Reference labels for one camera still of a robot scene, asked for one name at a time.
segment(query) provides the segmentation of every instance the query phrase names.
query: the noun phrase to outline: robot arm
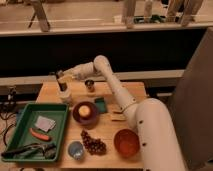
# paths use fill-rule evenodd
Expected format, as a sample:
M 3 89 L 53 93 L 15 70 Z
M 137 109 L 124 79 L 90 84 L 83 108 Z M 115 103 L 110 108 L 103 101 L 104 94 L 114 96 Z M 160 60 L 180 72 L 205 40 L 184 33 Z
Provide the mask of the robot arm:
M 114 75 L 108 59 L 97 56 L 94 62 L 67 71 L 59 82 L 85 79 L 101 74 L 106 79 L 129 126 L 138 132 L 145 171 L 186 171 L 175 129 L 166 106 L 157 99 L 136 102 Z

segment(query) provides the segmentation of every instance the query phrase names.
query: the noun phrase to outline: chair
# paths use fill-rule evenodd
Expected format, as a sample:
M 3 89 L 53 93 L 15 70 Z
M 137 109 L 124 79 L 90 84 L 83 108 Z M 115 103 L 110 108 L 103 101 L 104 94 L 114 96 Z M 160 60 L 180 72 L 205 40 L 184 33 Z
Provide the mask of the chair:
M 170 110 L 189 170 L 212 171 L 213 28 L 208 28 L 173 95 Z

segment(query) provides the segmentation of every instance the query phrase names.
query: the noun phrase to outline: tabletop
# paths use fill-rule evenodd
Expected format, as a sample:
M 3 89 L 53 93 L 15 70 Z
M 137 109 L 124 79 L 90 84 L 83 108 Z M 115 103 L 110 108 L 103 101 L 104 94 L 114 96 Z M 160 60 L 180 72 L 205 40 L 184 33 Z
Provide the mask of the tabletop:
M 142 82 L 122 82 L 129 92 L 135 97 L 136 101 L 140 102 L 146 98 L 144 84 Z M 106 82 L 95 82 L 95 91 L 90 93 L 87 91 L 84 82 L 71 82 L 68 88 L 72 93 L 72 101 L 70 105 L 70 114 L 65 127 L 65 133 L 62 141 L 59 159 L 54 163 L 39 163 L 40 168 L 126 168 L 139 169 L 142 168 L 141 155 L 138 152 L 131 158 L 121 157 L 113 144 L 115 134 L 124 128 L 129 128 L 127 122 L 113 121 L 111 114 L 114 111 L 119 111 L 119 107 L 112 95 L 110 88 Z M 43 102 L 61 102 L 59 98 L 59 86 L 56 82 L 46 82 L 43 84 L 37 98 L 37 103 Z M 77 123 L 71 113 L 72 108 L 77 103 L 82 101 L 94 101 L 95 98 L 103 97 L 107 105 L 107 113 L 100 114 L 98 123 L 93 128 L 85 128 Z M 86 129 L 93 138 L 100 138 L 107 147 L 105 155 L 90 155 L 86 150 L 84 159 L 76 161 L 68 155 L 68 146 L 73 141 L 80 141 L 81 131 Z M 31 167 L 36 168 L 36 163 L 16 163 L 16 167 Z

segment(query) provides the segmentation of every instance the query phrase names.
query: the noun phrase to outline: bottle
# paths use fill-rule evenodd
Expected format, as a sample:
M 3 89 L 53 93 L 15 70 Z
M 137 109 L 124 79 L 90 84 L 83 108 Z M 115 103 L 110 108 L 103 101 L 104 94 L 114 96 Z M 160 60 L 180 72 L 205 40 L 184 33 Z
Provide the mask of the bottle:
M 57 82 L 58 82 L 58 78 L 62 77 L 64 74 L 62 71 L 58 71 L 56 73 L 56 79 L 57 79 Z M 72 100 L 72 96 L 71 96 L 71 91 L 70 89 L 68 88 L 67 84 L 66 83 L 59 83 L 58 82 L 58 85 L 59 85 L 59 97 L 62 101 L 62 103 L 65 103 L 67 105 L 71 105 L 71 100 Z

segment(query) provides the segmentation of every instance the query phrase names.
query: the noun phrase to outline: bunch of grapes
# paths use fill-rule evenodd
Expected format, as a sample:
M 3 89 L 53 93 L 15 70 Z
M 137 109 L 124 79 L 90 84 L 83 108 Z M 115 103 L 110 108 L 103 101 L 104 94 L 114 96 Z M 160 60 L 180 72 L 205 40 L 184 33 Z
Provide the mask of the bunch of grapes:
M 82 130 L 81 138 L 83 140 L 84 147 L 91 155 L 102 155 L 106 153 L 106 144 L 102 142 L 101 139 L 92 138 L 85 130 Z

